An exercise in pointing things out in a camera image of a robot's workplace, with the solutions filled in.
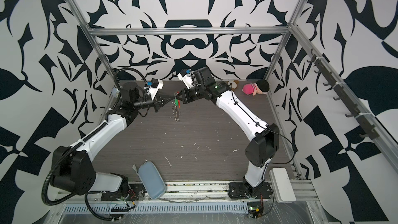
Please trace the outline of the red handled keyring tool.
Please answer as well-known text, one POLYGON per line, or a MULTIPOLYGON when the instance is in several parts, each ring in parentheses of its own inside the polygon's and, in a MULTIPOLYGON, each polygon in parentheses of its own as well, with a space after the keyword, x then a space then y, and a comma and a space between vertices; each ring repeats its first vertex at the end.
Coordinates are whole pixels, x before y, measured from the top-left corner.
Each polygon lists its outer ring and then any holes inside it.
POLYGON ((180 122, 180 103, 178 106, 175 105, 175 100, 172 103, 173 116, 176 122, 180 122))

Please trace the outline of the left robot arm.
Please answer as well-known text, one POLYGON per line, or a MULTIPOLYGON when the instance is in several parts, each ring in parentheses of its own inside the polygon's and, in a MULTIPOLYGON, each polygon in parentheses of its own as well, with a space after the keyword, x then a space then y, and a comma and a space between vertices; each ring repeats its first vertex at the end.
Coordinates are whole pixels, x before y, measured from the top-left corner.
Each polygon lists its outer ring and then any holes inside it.
POLYGON ((46 177, 43 191, 49 186, 82 196, 91 191, 126 192, 128 179, 122 175, 96 172, 92 162, 96 155, 140 114, 153 108, 156 112, 174 99, 163 94, 163 83, 148 83, 141 88, 128 82, 116 91, 115 105, 93 131, 70 146, 54 151, 52 168, 46 177))

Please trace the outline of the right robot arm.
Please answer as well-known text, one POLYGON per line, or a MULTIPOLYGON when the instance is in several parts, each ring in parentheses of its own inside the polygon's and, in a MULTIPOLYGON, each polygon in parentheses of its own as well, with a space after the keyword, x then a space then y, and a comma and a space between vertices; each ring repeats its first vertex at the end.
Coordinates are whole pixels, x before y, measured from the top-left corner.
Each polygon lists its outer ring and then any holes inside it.
POLYGON ((249 160, 244 182, 256 188, 264 181, 267 165, 279 149, 279 128, 269 125, 257 117, 236 96, 224 81, 217 81, 208 67, 196 71, 183 69, 177 75, 186 88, 179 91, 176 98, 184 104, 199 99, 211 101, 225 111, 242 129, 249 144, 245 155, 249 160))

